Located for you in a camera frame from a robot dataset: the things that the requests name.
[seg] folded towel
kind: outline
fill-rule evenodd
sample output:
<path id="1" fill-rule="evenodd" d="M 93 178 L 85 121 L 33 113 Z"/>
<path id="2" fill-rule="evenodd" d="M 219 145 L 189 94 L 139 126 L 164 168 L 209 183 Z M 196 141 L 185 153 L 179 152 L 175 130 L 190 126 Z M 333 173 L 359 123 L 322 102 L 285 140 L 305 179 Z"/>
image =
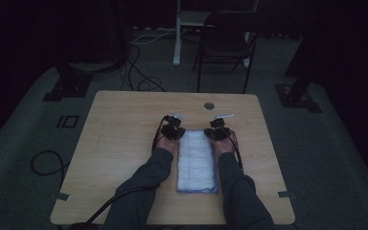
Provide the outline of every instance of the folded towel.
<path id="1" fill-rule="evenodd" d="M 177 191 L 218 193 L 214 148 L 204 130 L 187 130 L 180 139 Z"/>

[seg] chair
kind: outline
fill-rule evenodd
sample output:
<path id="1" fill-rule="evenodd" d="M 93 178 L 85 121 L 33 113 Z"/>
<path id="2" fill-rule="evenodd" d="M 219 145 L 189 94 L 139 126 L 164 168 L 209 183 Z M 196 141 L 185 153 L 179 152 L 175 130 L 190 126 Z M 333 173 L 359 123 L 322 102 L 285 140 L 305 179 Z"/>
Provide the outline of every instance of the chair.
<path id="1" fill-rule="evenodd" d="M 201 29 L 198 51 L 193 66 L 198 63 L 198 80 L 196 92 L 199 93 L 201 82 L 201 67 L 203 63 L 236 63 L 232 70 L 249 58 L 243 91 L 246 91 L 252 67 L 256 39 L 263 32 L 266 17 L 255 11 L 221 11 L 212 12 Z M 244 39 L 244 33 L 250 32 L 249 39 Z"/>

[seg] wooden tabletop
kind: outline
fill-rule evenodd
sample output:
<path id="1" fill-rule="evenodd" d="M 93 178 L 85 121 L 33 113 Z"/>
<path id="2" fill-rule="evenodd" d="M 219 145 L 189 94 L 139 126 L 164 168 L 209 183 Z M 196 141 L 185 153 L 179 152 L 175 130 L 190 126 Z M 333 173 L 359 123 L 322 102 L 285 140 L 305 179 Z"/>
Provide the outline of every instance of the wooden tabletop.
<path id="1" fill-rule="evenodd" d="M 213 110 L 204 108 L 211 102 Z M 89 111 L 71 165 L 61 187 L 68 201 L 57 200 L 51 221 L 87 221 L 116 188 L 150 157 L 151 142 L 160 120 L 172 111 L 183 115 L 181 126 L 209 127 L 213 115 L 233 113 L 226 127 L 236 131 L 244 172 L 277 224 L 291 224 L 294 213 L 286 185 L 254 95 L 100 91 Z M 222 192 L 218 195 L 179 194 L 177 153 L 169 178 L 157 190 L 148 224 L 225 224 Z M 108 209 L 95 223 L 104 223 Z"/>

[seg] long sleeve shirt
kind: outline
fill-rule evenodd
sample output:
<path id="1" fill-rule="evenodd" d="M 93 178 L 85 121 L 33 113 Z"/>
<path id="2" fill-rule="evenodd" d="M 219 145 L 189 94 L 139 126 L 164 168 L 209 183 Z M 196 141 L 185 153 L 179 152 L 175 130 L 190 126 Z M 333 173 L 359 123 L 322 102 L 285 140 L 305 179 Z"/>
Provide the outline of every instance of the long sleeve shirt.
<path id="1" fill-rule="evenodd" d="M 154 149 L 148 162 L 116 190 L 116 194 L 128 189 L 152 187 L 169 175 L 173 155 Z M 224 153 L 218 160 L 220 184 L 223 191 L 223 213 L 231 229 L 275 229 L 273 220 L 256 196 L 255 185 L 238 166 L 233 153 Z M 155 190 L 132 193 L 116 200 L 109 210 L 102 229 L 145 229 Z"/>

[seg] floor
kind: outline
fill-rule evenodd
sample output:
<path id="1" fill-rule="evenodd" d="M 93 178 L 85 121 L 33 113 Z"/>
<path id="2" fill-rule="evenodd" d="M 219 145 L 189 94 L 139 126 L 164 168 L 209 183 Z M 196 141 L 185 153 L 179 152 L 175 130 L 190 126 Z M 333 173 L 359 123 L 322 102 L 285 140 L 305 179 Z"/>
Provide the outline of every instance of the floor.
<path id="1" fill-rule="evenodd" d="M 164 34 L 165 32 L 135 32 Z M 131 49 L 129 59 L 147 78 L 169 92 L 196 92 L 196 36 L 184 34 L 181 65 L 173 66 L 173 36 L 165 35 L 149 44 Z M 149 39 L 138 40 L 149 42 Z M 295 193 L 291 201 L 296 221 L 279 229 L 368 229 L 368 171 L 347 130 L 327 98 L 326 91 L 315 84 L 309 92 L 323 113 L 307 109 L 283 108 L 275 83 L 293 84 L 284 73 L 298 40 L 272 37 L 258 41 L 251 79 L 246 93 L 258 96 L 276 151 L 287 189 Z M 84 71 L 101 65 L 77 63 Z M 58 229 L 50 222 L 59 189 L 60 173 L 39 176 L 31 170 L 31 160 L 44 150 L 54 150 L 64 162 L 72 159 L 90 105 L 99 90 L 130 90 L 128 77 L 135 88 L 161 91 L 143 79 L 130 64 L 118 72 L 97 74 L 85 98 L 64 98 L 61 102 L 43 102 L 58 79 L 52 68 L 43 74 L 0 130 L 0 230 Z M 232 66 L 203 68 L 201 92 L 239 93 L 244 68 L 231 72 Z M 74 128 L 59 128 L 61 116 L 79 115 Z M 49 172 L 59 167 L 54 155 L 41 156 L 35 167 Z M 193 229 L 210 229 L 198 226 Z"/>

